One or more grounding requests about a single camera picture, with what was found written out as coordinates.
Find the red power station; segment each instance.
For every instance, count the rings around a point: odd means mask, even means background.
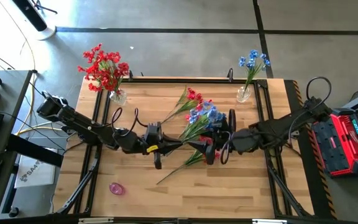
[[[333,110],[327,121],[314,123],[312,130],[328,175],[358,174],[358,111]]]

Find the wooden tabletop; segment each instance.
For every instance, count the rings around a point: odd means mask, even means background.
[[[287,93],[282,79],[268,79],[273,114],[275,118],[290,112]],[[89,82],[84,80],[76,110],[92,117],[96,93],[88,90]],[[259,121],[254,90],[245,103],[236,101],[236,91],[241,85],[200,84],[200,83],[123,83],[127,92],[127,103],[123,113],[114,123],[115,127],[130,128],[134,120],[134,109],[139,109],[139,119],[143,123],[163,120],[175,106],[183,89],[192,87],[203,94],[204,99],[212,99],[218,110],[228,113],[236,110],[237,129],[246,128]],[[104,91],[98,121],[104,111],[107,97]],[[263,94],[262,104],[265,118],[267,110]],[[117,105],[110,104],[109,120]],[[178,137],[186,125],[185,113],[166,122],[162,126],[165,134]],[[144,134],[145,128],[137,125],[134,131]],[[68,147],[78,142],[71,139]],[[53,203],[60,208],[73,193],[80,181],[80,172],[85,154],[84,145],[65,154]],[[221,165],[216,161],[207,166],[200,162],[173,174],[161,184],[156,183],[181,166],[193,150],[182,146],[168,157],[162,158],[162,169],[154,168],[153,156],[124,154],[121,150],[103,148],[99,167],[93,217],[193,217],[193,218],[273,218],[272,198],[264,159],[264,152],[256,150],[242,156],[234,152],[229,162]],[[282,152],[287,185],[303,208],[313,213],[308,184],[302,160],[294,152]],[[117,182],[126,189],[126,194],[117,196],[109,191],[109,184]],[[278,191],[280,208],[283,210],[283,197]],[[88,188],[85,190],[81,211],[85,208]]]

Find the glass vase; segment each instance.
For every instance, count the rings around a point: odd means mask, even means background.
[[[250,95],[251,95],[251,91],[249,90],[249,86],[247,86],[247,88],[245,86],[242,86],[237,91],[237,101],[243,103],[248,100]]]
[[[119,90],[119,94],[115,91],[110,92],[110,100],[120,106],[124,106],[127,101],[127,93],[124,90]]]

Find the desk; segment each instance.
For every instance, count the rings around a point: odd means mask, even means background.
[[[0,78],[3,82],[0,86],[1,111],[17,116],[28,87],[31,74],[31,71],[0,71]],[[11,116],[4,116],[4,121],[0,129],[0,152],[5,150],[5,146],[7,145],[15,120],[16,119]],[[16,152],[6,152],[2,155],[4,164],[0,177],[0,204],[5,193],[6,185],[11,176],[16,155]]]
[[[150,77],[141,79],[148,81],[148,83],[129,82],[121,85],[122,89],[127,91],[127,103],[123,107],[124,111],[120,119],[115,123],[116,127],[128,128],[131,126],[134,120],[133,111],[135,107],[138,107],[139,119],[143,123],[163,120],[174,107],[185,85],[202,93],[205,99],[213,99],[219,111],[228,113],[230,108],[234,108],[236,110],[237,129],[248,127],[248,125],[259,121],[254,90],[251,91],[251,97],[245,103],[237,103],[236,101],[236,91],[241,84],[208,83],[212,80],[207,78],[195,78],[189,80],[190,83],[188,84],[170,81],[180,79],[177,77],[163,77],[159,80],[154,78],[155,82]],[[206,83],[191,83],[194,80],[204,80]],[[292,90],[291,97],[287,96],[287,90],[294,88],[292,81],[268,79],[266,83],[268,84],[275,118],[299,108],[299,101],[295,95],[296,90]],[[89,81],[83,81],[76,110],[85,116],[92,117],[96,93],[88,90],[88,84]],[[101,121],[103,112],[108,112],[108,119],[110,119],[117,108],[117,105],[111,103],[108,110],[105,110],[104,102],[107,95],[106,91],[102,93],[101,107],[97,114],[98,122]],[[264,117],[267,119],[268,111],[265,100],[262,100],[262,108]],[[165,123],[162,130],[169,136],[177,137],[185,124],[184,115],[178,116]],[[144,133],[145,129],[136,126],[134,131],[140,135]],[[77,139],[72,139],[68,146],[77,142]],[[295,149],[299,150],[296,141],[293,143]],[[64,204],[80,181],[85,147],[77,147],[65,155],[53,200],[56,208]],[[263,151],[255,151],[252,154],[243,154],[242,156],[232,153],[225,166],[218,162],[208,167],[202,163],[195,164],[177,172],[160,185],[156,185],[160,179],[182,165],[192,152],[193,150],[190,147],[183,146],[169,157],[162,159],[162,170],[155,170],[153,156],[126,155],[121,151],[112,151],[104,147],[94,191],[91,216],[274,217]],[[305,158],[299,158],[290,150],[284,149],[282,160],[287,185],[296,199],[309,213],[320,213],[319,209],[323,207],[325,209],[326,206],[321,204],[322,201],[312,202],[311,194],[316,194],[317,190],[314,186],[321,183],[322,180],[318,179],[319,183],[317,183],[316,177],[306,180],[303,165]],[[127,193],[122,196],[113,195],[108,188],[111,182],[122,184]],[[283,198],[280,190],[277,191],[280,208],[283,210]],[[85,209],[87,196],[88,189],[85,189],[81,201],[81,212]]]

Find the gray floor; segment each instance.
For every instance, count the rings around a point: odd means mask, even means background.
[[[60,27],[257,29],[252,0],[41,2],[58,11],[57,15],[47,11],[42,14]],[[135,75],[143,72],[147,76],[221,77],[233,67],[234,76],[241,77],[238,57],[250,49],[261,49],[257,34],[58,32],[46,41],[36,41],[17,9],[9,1],[3,3],[29,37],[35,67],[40,72],[37,88],[64,96],[72,106],[76,104],[82,76],[76,67],[86,65],[82,52],[98,43],[103,43],[107,51],[120,51]],[[261,0],[259,6],[265,29],[358,30],[358,0]],[[307,81],[318,75],[333,84],[327,101],[331,107],[343,105],[358,90],[358,35],[266,35],[266,41],[274,77],[297,80],[303,98]],[[26,45],[21,50],[23,43],[21,33],[0,5],[0,57],[16,69],[32,69],[30,50]],[[311,95],[323,97],[326,90],[324,83],[316,82]],[[41,101],[36,95],[35,108]],[[24,103],[21,118],[28,109]],[[329,180],[329,185],[338,217],[358,221],[358,179]],[[33,190],[34,204],[46,206],[50,192]],[[25,215],[40,215],[26,210],[23,202],[17,206],[25,208]]]

